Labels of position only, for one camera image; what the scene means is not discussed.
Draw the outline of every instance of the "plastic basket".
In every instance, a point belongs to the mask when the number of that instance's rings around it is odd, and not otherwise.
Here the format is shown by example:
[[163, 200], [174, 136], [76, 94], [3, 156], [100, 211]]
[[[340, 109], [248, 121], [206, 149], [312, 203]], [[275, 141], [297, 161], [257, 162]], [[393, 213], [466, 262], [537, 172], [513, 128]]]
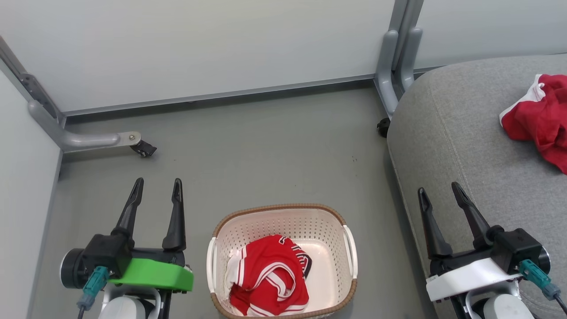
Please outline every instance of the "plastic basket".
[[306, 280], [310, 299], [305, 312], [277, 318], [323, 318], [351, 301], [358, 259], [354, 238], [341, 215], [318, 204], [273, 205], [232, 213], [213, 233], [207, 251], [207, 282], [213, 304], [222, 315], [246, 318], [230, 304], [230, 291], [224, 285], [231, 254], [274, 234], [291, 238], [313, 261]]

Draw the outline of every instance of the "caster wheel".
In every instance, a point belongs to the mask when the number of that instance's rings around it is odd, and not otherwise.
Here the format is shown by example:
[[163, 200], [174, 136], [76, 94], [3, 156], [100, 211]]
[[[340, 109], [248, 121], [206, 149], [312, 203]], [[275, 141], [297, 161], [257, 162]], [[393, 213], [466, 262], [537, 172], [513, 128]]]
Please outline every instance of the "caster wheel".
[[146, 143], [144, 141], [140, 141], [138, 144], [134, 146], [130, 146], [130, 148], [132, 148], [134, 152], [138, 153], [138, 155], [140, 155], [141, 157], [152, 156], [155, 150], [158, 149], [157, 147], [154, 147], [151, 144]]
[[378, 128], [378, 133], [380, 134], [380, 136], [387, 137], [388, 136], [388, 129], [390, 128], [390, 119], [388, 117], [385, 118], [385, 119], [382, 119], [380, 121], [380, 123], [378, 123], [378, 125], [376, 125], [376, 128]]

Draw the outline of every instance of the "white panel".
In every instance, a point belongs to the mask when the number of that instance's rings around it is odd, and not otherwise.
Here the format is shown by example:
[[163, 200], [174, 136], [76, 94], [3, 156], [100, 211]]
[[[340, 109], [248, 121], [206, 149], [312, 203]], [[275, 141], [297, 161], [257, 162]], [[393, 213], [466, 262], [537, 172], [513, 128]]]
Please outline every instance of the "white panel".
[[424, 0], [415, 68], [567, 52], [565, 0]]
[[0, 32], [62, 111], [373, 74], [394, 0], [21, 0]]
[[27, 101], [2, 70], [0, 110], [0, 309], [2, 318], [24, 319], [60, 150], [29, 115]]

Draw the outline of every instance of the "red cloth on sofa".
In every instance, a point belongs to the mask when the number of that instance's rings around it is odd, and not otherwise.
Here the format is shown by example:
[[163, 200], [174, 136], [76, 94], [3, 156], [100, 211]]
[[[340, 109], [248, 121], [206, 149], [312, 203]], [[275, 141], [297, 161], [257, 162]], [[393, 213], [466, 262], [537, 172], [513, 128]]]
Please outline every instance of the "red cloth on sofa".
[[230, 303], [244, 315], [302, 313], [309, 301], [305, 278], [311, 258], [291, 239], [272, 235], [242, 247], [230, 258]]
[[533, 140], [567, 174], [567, 75], [536, 75], [528, 93], [500, 114], [500, 124], [513, 140]]

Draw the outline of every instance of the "gray fabric upholstery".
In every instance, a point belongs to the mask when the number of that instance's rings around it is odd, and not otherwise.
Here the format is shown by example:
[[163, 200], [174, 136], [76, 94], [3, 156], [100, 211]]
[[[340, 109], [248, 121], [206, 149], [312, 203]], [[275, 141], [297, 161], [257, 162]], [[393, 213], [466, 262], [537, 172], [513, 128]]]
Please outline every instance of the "gray fabric upholstery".
[[[445, 66], [424, 74], [402, 97], [388, 146], [426, 275], [417, 189], [425, 187], [453, 251], [464, 251], [472, 248], [472, 234], [451, 191], [450, 183], [458, 181], [488, 223], [524, 228], [545, 246], [550, 276], [567, 293], [567, 176], [545, 162], [533, 143], [510, 140], [498, 121], [538, 73], [567, 74], [567, 55]], [[521, 295], [541, 318], [565, 318], [533, 284], [522, 282]], [[455, 317], [448, 301], [436, 309], [441, 319]]]

